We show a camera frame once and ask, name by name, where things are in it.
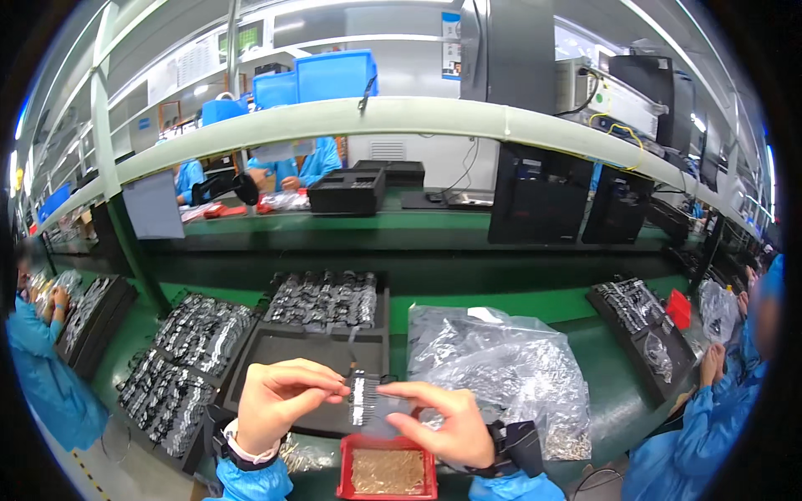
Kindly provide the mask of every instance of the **gray panel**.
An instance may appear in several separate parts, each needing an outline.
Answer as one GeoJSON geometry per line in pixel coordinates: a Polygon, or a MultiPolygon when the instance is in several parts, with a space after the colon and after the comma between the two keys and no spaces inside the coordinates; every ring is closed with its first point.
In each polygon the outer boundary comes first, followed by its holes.
{"type": "Polygon", "coordinates": [[[294,43],[345,36],[345,18],[345,10],[340,6],[276,16],[275,26],[278,32],[273,35],[273,46],[284,47],[294,43]],[[300,22],[303,26],[299,28],[282,30],[282,26],[297,25],[300,22]]]}
{"type": "Polygon", "coordinates": [[[553,115],[552,0],[466,0],[461,99],[553,115]]]}

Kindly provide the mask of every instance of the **electronic equipment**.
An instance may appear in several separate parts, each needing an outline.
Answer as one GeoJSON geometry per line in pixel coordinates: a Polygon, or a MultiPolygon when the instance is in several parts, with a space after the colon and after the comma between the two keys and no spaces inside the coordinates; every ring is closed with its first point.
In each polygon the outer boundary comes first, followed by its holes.
{"type": "MultiPolygon", "coordinates": [[[[587,105],[581,112],[565,117],[587,124],[591,115],[603,113],[614,123],[630,126],[653,141],[657,139],[658,117],[668,112],[667,106],[657,104],[623,81],[593,69],[588,58],[558,61],[557,112],[577,110],[584,103],[587,105]]],[[[590,125],[601,128],[599,121],[590,125]]]]}
{"type": "Polygon", "coordinates": [[[354,169],[383,168],[388,188],[422,188],[426,169],[423,162],[395,162],[391,160],[360,160],[354,169]]]}
{"type": "Polygon", "coordinates": [[[459,34],[460,99],[554,114],[553,2],[466,0],[459,34]]]}
{"type": "Polygon", "coordinates": [[[281,63],[267,63],[262,66],[257,66],[253,69],[253,76],[256,75],[275,75],[276,73],[286,73],[290,71],[290,67],[281,63]]]}
{"type": "Polygon", "coordinates": [[[619,55],[610,58],[610,74],[646,97],[668,106],[658,119],[657,143],[687,155],[691,145],[694,83],[674,69],[671,58],[654,55],[619,55]]]}
{"type": "Polygon", "coordinates": [[[502,143],[488,242],[576,242],[592,175],[593,162],[588,160],[502,143]]]}
{"type": "Polygon", "coordinates": [[[682,247],[688,239],[691,218],[665,200],[652,198],[646,208],[646,218],[671,238],[671,244],[682,247]]]}
{"type": "Polygon", "coordinates": [[[307,191],[315,215],[373,216],[384,201],[383,168],[337,169],[307,191]]]}
{"type": "Polygon", "coordinates": [[[719,192],[719,162],[712,156],[705,155],[699,162],[699,181],[713,192],[719,192]]]}
{"type": "Polygon", "coordinates": [[[192,206],[202,205],[233,189],[234,171],[218,172],[192,185],[192,206]]]}
{"type": "Polygon", "coordinates": [[[584,244],[633,244],[646,219],[654,181],[604,166],[582,233],[584,244]]]}

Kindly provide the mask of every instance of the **worker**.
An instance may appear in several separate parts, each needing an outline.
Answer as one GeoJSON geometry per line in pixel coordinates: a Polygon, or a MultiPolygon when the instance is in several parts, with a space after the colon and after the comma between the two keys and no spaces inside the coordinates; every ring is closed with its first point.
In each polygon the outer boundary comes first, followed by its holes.
{"type": "Polygon", "coordinates": [[[314,153],[307,156],[266,163],[251,158],[248,160],[248,173],[261,191],[308,188],[329,172],[342,168],[334,138],[318,137],[314,141],[314,153]],[[273,174],[276,175],[275,189],[265,185],[265,178],[273,174]]]}
{"type": "MultiPolygon", "coordinates": [[[[230,450],[254,465],[271,461],[296,419],[324,402],[342,402],[350,391],[344,382],[332,369],[301,358],[270,366],[251,364],[237,419],[225,428],[230,450]]],[[[446,391],[425,382],[394,382],[380,386],[379,393],[406,398],[417,407],[434,408],[445,417],[443,426],[432,431],[408,415],[387,416],[401,434],[443,461],[475,468],[490,467],[496,461],[493,441],[469,390],[446,391]]],[[[223,498],[236,501],[280,501],[293,489],[281,459],[255,471],[241,471],[230,459],[222,459],[217,477],[223,482],[223,498]]],[[[493,479],[475,477],[469,498],[562,501],[565,497],[545,473],[531,479],[518,471],[493,479]]]]}
{"type": "MultiPolygon", "coordinates": [[[[159,139],[156,144],[166,142],[159,139]]],[[[172,166],[172,182],[176,186],[176,202],[179,205],[192,205],[192,186],[206,181],[201,162],[189,159],[172,166]]]]}
{"type": "Polygon", "coordinates": [[[103,434],[108,412],[53,348],[67,314],[67,291],[56,288],[43,319],[36,317],[36,291],[29,291],[27,301],[23,299],[30,270],[27,245],[22,240],[15,249],[18,292],[15,311],[6,321],[14,368],[26,400],[56,442],[67,452],[87,450],[103,434]]]}
{"type": "Polygon", "coordinates": [[[778,256],[758,280],[738,349],[728,352],[716,343],[707,350],[683,428],[649,438],[630,452],[623,500],[685,501],[704,492],[738,438],[774,355],[783,267],[778,256]]]}

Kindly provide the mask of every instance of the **electronic component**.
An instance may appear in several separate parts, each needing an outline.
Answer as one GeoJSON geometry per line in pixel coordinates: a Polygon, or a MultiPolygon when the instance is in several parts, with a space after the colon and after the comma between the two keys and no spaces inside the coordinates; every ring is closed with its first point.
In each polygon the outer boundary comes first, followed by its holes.
{"type": "MultiPolygon", "coordinates": [[[[587,124],[591,115],[603,114],[653,141],[657,139],[658,117],[668,112],[667,106],[656,103],[612,75],[591,68],[588,58],[558,61],[557,111],[576,110],[583,103],[587,105],[582,113],[566,118],[587,124]]],[[[599,127],[598,123],[590,125],[599,127]]]]}
{"type": "Polygon", "coordinates": [[[499,146],[491,244],[572,244],[585,215],[593,164],[517,143],[499,146]]]}
{"type": "Polygon", "coordinates": [[[306,272],[273,277],[277,291],[264,320],[302,325],[312,332],[334,327],[371,329],[376,324],[377,278],[373,273],[306,272]]]}
{"type": "MultiPolygon", "coordinates": [[[[64,285],[63,275],[56,281],[64,285]]],[[[78,292],[77,284],[67,285],[78,292]]],[[[122,277],[97,277],[67,314],[67,323],[55,344],[56,353],[85,381],[91,381],[108,342],[136,301],[136,289],[122,277]]]]}
{"type": "Polygon", "coordinates": [[[174,364],[192,366],[216,378],[254,321],[247,306],[189,294],[164,321],[153,344],[172,355],[174,364]]]}
{"type": "Polygon", "coordinates": [[[612,167],[602,167],[582,242],[633,244],[646,219],[653,190],[652,180],[612,167]]]}
{"type": "Polygon", "coordinates": [[[192,445],[203,409],[216,395],[203,378],[148,350],[121,385],[118,403],[148,439],[182,458],[192,445]]]}

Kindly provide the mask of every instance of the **small red box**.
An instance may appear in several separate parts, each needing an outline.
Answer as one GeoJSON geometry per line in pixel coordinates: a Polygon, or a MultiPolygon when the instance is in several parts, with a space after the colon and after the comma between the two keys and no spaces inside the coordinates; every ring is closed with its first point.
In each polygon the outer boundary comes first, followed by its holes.
{"type": "Polygon", "coordinates": [[[365,499],[373,501],[406,501],[407,499],[437,499],[437,474],[435,456],[420,448],[418,444],[406,437],[395,437],[392,440],[376,440],[362,434],[352,434],[340,441],[342,467],[340,469],[340,485],[337,486],[337,497],[343,499],[365,499]],[[354,449],[379,450],[420,450],[423,453],[423,494],[356,494],[353,475],[354,449]]]}
{"type": "Polygon", "coordinates": [[[677,289],[671,290],[666,313],[679,329],[687,329],[691,326],[691,302],[677,289]]]}

